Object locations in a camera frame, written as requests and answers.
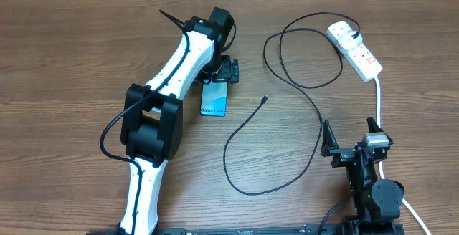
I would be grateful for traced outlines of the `Samsung Galaxy smartphone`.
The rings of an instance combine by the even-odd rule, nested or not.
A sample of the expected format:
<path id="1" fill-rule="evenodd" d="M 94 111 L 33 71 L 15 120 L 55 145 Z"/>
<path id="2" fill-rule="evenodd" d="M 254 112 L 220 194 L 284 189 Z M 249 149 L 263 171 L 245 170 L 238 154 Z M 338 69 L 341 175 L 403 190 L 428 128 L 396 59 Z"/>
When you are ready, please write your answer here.
<path id="1" fill-rule="evenodd" d="M 204 116 L 224 117 L 227 110 L 228 84 L 203 84 L 200 113 Z"/>

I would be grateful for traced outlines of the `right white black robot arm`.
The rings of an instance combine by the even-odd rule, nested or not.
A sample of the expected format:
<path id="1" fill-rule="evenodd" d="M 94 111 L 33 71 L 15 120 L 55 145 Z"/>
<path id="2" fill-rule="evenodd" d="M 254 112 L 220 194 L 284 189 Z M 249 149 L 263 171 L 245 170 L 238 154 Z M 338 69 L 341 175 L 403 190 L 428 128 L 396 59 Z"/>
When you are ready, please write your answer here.
<path id="1" fill-rule="evenodd" d="M 332 157 L 331 166 L 344 167 L 351 193 L 339 201 L 318 226 L 319 234 L 403 234 L 403 225 L 394 221 L 400 217 L 404 186 L 377 176 L 374 165 L 387 158 L 393 140 L 377 125 L 366 119 L 369 132 L 352 148 L 340 149 L 329 121 L 323 122 L 321 155 Z M 326 228 L 329 216 L 348 201 L 354 202 L 354 216 L 345 216 L 340 224 Z"/>

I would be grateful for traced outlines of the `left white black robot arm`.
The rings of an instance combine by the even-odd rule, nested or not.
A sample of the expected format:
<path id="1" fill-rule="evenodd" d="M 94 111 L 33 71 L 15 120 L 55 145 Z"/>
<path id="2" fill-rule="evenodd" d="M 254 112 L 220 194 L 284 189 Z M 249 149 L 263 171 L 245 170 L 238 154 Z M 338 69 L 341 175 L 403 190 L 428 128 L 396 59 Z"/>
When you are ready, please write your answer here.
<path id="1" fill-rule="evenodd" d="M 236 34 L 227 10 L 216 7 L 208 19 L 169 19 L 182 32 L 176 51 L 153 79 L 128 88 L 123 111 L 100 136 L 103 154 L 130 166 L 126 212 L 113 234 L 153 234 L 157 229 L 162 178 L 181 143 L 189 88 L 197 82 L 239 81 L 237 61 L 224 54 Z"/>

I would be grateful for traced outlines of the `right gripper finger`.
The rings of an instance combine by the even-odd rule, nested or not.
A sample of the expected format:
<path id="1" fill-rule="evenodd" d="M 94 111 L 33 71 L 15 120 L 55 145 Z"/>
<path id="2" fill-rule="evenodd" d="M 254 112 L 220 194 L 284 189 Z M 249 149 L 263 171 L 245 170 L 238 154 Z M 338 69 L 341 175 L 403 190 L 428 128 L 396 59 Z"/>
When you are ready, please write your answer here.
<path id="1" fill-rule="evenodd" d="M 323 122 L 323 142 L 321 146 L 321 156 L 328 157 L 336 155 L 339 151 L 339 145 L 331 129 L 330 122 Z"/>
<path id="2" fill-rule="evenodd" d="M 377 124 L 376 120 L 373 117 L 368 117 L 366 119 L 366 122 L 370 133 L 382 133 L 388 140 L 388 144 L 393 144 L 393 140 L 381 129 L 381 127 Z"/>

